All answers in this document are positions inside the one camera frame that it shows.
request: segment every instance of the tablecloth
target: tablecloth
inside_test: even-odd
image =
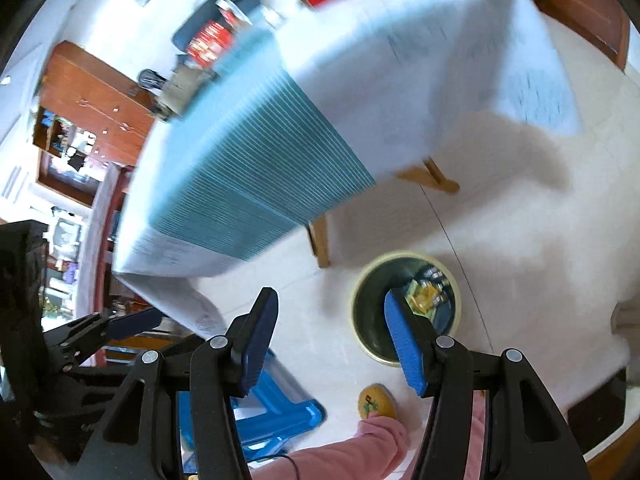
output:
[[[258,20],[216,71],[149,135],[113,267],[205,334],[212,310],[185,305],[187,278],[225,272],[420,164],[468,113],[581,130],[532,0],[332,0],[277,30]]]

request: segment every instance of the pink pant leg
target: pink pant leg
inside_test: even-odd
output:
[[[485,400],[480,392],[474,392],[474,406],[471,415],[471,434],[469,435],[469,452],[466,455],[464,480],[478,480],[482,467],[482,448],[484,447],[484,410]],[[410,480],[415,468],[415,460],[409,464],[406,473],[400,480]]]
[[[361,420],[355,437],[289,456],[300,480],[382,480],[404,460],[409,441],[404,426],[387,416]],[[293,464],[278,458],[252,471],[254,480],[295,480]]]

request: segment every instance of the wooden table leg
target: wooden table leg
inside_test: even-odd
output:
[[[330,265],[329,261],[329,240],[326,231],[326,215],[314,220],[306,226],[309,235],[311,248],[314,252],[318,267],[326,269]]]
[[[455,194],[460,191],[460,184],[446,178],[432,158],[425,160],[424,165],[424,168],[418,166],[409,168],[402,173],[398,173],[396,177],[449,194]]]

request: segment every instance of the foot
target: foot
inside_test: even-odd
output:
[[[384,386],[373,384],[361,391],[358,398],[360,418],[366,420],[372,416],[390,416],[398,420],[396,402]]]

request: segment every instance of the silver rivet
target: silver rivet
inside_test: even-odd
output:
[[[156,362],[156,359],[158,359],[158,352],[155,350],[149,350],[142,354],[142,362],[147,365]]]
[[[516,350],[515,348],[509,348],[507,350],[506,356],[507,356],[507,359],[512,363],[519,363],[520,361],[522,361],[522,354],[520,353],[519,350]]]
[[[227,339],[223,335],[217,335],[211,338],[211,341],[209,341],[209,345],[211,346],[211,348],[224,348],[228,342],[229,339]]]
[[[448,335],[439,335],[436,338],[436,345],[438,345],[440,348],[451,348],[453,345],[455,345],[455,341],[453,341],[452,337],[449,337]]]

